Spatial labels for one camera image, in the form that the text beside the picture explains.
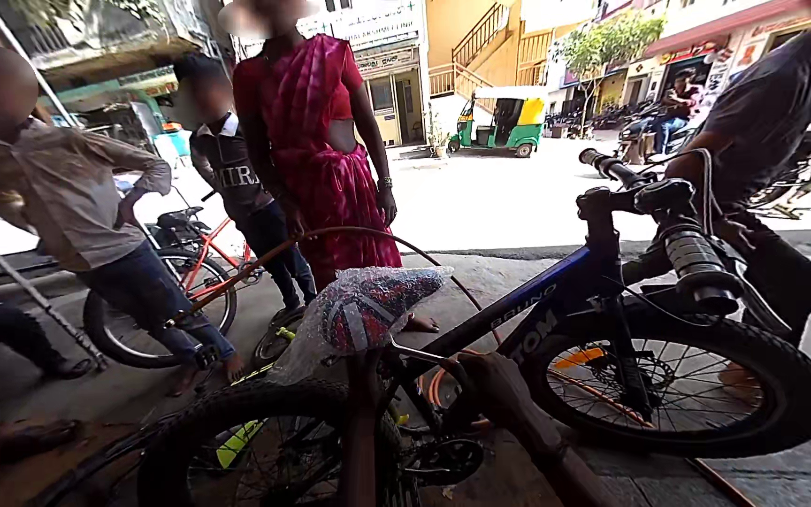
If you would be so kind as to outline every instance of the bubble wrap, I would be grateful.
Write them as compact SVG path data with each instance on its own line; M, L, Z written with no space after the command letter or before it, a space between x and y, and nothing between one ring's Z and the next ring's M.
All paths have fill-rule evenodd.
M282 385L310 376L321 361L386 346L409 310L438 291L450 267L372 267L340 271L308 306L296 338L268 379Z

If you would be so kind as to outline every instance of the woman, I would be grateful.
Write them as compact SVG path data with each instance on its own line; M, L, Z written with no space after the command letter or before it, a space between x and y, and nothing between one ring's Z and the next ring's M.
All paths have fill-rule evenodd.
M255 171L283 208L290 234L335 225L389 232L397 205L387 153L349 42L300 34L297 20L311 14L306 0L231 6L237 6L235 22L244 18L267 39L258 56L233 72L233 95ZM353 127L367 148L356 142ZM325 235L300 247L319 291L337 270L402 266L396 242L374 235ZM439 332L433 320L414 316L406 330Z

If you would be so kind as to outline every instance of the orange reflector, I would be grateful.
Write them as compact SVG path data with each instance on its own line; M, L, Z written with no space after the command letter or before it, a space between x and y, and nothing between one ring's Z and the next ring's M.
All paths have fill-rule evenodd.
M591 359L596 359L598 357L602 357L605 355L605 352L601 348L591 348L588 350L582 350L580 352L575 352L572 355L568 356L565 359L562 359L558 363L556 363L555 368L557 370L567 370L571 366L579 366L581 364L586 364Z

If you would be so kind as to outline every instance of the potted plant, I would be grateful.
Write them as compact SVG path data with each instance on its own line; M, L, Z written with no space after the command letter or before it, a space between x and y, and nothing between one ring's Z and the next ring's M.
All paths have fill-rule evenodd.
M438 159L447 158L446 145L451 137L451 133L445 132L440 127L440 121L434 113L434 119L431 121L431 155Z

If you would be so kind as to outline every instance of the tree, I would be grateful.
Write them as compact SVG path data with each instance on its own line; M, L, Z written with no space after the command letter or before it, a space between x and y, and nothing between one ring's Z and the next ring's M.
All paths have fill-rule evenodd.
M665 18L648 17L641 11L625 11L602 23L586 23L565 37L556 54L565 59L568 70L578 77L586 97L581 113L581 132L587 121L587 108L595 90L605 78L605 70L634 61L659 39Z

